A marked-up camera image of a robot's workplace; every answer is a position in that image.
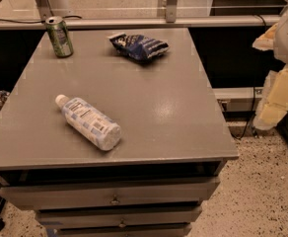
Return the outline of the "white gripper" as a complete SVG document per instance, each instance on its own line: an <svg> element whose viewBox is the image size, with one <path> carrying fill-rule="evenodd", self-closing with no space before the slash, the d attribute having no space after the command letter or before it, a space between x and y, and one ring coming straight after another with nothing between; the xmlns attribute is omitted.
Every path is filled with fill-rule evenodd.
<svg viewBox="0 0 288 237"><path fill-rule="evenodd" d="M270 70L266 76L262 98L252 122L259 130L269 130L288 113L288 9L278 24L257 38L252 47L262 51L273 50L276 59L287 63L279 72Z"/></svg>

